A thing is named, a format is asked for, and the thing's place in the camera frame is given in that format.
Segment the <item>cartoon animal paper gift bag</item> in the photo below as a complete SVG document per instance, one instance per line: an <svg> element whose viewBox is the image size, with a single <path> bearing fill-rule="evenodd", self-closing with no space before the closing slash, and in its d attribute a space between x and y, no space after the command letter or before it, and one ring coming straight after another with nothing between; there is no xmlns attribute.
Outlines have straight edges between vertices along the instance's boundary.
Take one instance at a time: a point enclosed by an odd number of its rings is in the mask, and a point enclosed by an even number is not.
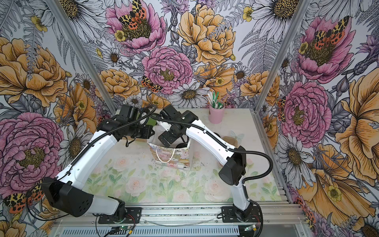
<svg viewBox="0 0 379 237"><path fill-rule="evenodd" d="M193 141L189 138L188 147L184 149L176 149L175 146L182 142L179 138L170 147L165 147L159 141L158 136L165 130L162 126L156 125L153 130L155 135L147 140L150 151L153 155L155 163L170 168L190 170L193 160Z"/></svg>

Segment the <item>brown pulp cup carrier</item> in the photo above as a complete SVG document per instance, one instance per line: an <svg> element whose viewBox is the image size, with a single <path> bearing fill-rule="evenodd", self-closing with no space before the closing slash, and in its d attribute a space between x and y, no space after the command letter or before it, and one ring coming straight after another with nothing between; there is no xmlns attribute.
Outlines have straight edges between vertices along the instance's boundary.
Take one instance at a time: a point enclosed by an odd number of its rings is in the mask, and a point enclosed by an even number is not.
<svg viewBox="0 0 379 237"><path fill-rule="evenodd" d="M238 148L238 141L237 141L236 138L234 138L234 137L230 137L230 136L224 136L224 137L222 137L222 139L223 139L225 142L227 142L227 143L233 145L234 147Z"/></svg>

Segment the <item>black plastic cup lid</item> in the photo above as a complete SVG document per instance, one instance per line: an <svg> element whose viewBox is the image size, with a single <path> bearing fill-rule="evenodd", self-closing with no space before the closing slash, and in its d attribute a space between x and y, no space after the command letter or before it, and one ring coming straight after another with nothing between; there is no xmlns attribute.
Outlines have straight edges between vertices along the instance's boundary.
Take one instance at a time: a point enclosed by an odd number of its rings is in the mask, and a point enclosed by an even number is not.
<svg viewBox="0 0 379 237"><path fill-rule="evenodd" d="M187 143L180 143L175 148L176 149L184 149L184 148L187 148L187 147L188 147Z"/></svg>

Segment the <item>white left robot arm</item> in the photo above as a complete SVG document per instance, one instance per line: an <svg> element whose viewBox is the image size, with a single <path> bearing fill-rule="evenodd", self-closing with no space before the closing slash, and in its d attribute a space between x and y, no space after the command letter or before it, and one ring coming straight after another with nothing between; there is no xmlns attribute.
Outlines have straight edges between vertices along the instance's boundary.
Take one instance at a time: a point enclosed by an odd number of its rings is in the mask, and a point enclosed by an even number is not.
<svg viewBox="0 0 379 237"><path fill-rule="evenodd" d="M126 217L125 202L112 197L95 196L83 191L86 181L98 163L123 138L148 139L154 135L148 125L155 105L143 109L123 105L117 114L102 120L91 140L74 160L54 178L45 178L41 189L50 206L74 217L100 214L117 222Z"/></svg>

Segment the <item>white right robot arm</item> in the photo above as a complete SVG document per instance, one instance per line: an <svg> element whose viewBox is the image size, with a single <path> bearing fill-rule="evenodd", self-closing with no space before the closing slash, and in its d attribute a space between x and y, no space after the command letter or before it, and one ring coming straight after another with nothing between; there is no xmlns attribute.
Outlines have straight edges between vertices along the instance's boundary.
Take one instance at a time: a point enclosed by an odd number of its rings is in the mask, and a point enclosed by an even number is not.
<svg viewBox="0 0 379 237"><path fill-rule="evenodd" d="M245 149L243 147L236 148L224 141L189 110L181 113L169 105L163 108L159 114L154 114L152 118L165 129L159 136L159 141L164 146L168 147L186 135L217 159L223 166L219 171L219 177L231 188L235 215L240 221L246 221L252 210L252 204L248 200L242 184L246 174L246 155L243 153Z"/></svg>

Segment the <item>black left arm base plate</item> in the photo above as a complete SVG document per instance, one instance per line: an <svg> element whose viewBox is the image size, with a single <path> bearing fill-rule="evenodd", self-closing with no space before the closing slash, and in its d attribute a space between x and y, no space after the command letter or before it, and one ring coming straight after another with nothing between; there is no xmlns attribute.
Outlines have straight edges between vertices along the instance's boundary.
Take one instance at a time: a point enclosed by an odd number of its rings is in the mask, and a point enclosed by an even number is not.
<svg viewBox="0 0 379 237"><path fill-rule="evenodd" d="M99 224L139 224L142 216L141 207L126 207L122 215L100 215Z"/></svg>

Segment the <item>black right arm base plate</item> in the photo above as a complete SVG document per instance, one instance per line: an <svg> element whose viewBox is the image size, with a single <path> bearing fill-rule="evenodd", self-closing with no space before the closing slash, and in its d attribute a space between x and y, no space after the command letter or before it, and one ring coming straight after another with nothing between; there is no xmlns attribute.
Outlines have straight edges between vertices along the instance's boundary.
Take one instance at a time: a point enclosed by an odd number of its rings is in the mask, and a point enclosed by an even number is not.
<svg viewBox="0 0 379 237"><path fill-rule="evenodd" d="M253 205L247 210L240 210L235 206L222 206L218 215L223 223L262 223L261 210Z"/></svg>

